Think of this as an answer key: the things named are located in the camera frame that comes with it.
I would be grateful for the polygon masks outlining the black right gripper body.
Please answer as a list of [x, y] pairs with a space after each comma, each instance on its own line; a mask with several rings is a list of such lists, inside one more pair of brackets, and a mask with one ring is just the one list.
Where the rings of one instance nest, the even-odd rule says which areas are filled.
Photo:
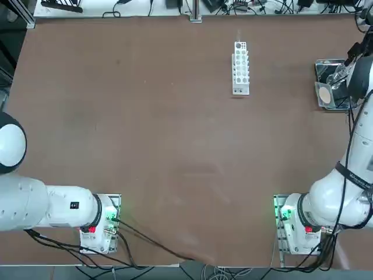
[[354, 62], [365, 50], [362, 43], [355, 42], [347, 52], [347, 58], [345, 60], [345, 66], [349, 66]]

